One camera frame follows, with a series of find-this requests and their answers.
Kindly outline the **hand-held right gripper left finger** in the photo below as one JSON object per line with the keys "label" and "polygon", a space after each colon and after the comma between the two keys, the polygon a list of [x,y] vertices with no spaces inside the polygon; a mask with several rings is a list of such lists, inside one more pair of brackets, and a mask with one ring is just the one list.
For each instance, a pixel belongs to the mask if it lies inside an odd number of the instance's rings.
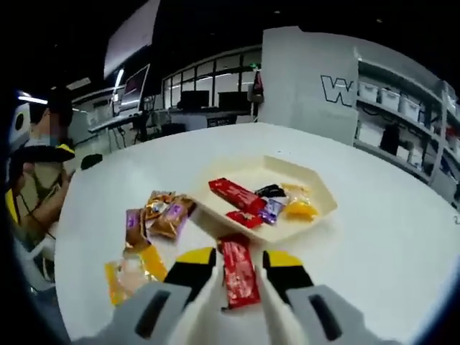
{"label": "hand-held right gripper left finger", "polygon": [[73,344],[203,344],[206,308],[217,281],[216,248],[176,258],[162,281],[143,285],[94,336]]}

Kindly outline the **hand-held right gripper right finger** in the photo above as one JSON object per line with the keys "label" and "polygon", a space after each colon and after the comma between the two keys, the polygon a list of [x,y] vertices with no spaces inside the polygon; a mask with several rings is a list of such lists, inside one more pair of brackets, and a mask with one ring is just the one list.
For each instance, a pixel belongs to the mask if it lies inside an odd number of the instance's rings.
{"label": "hand-held right gripper right finger", "polygon": [[370,331],[364,314],[284,251],[262,255],[262,308],[271,344],[399,344]]}

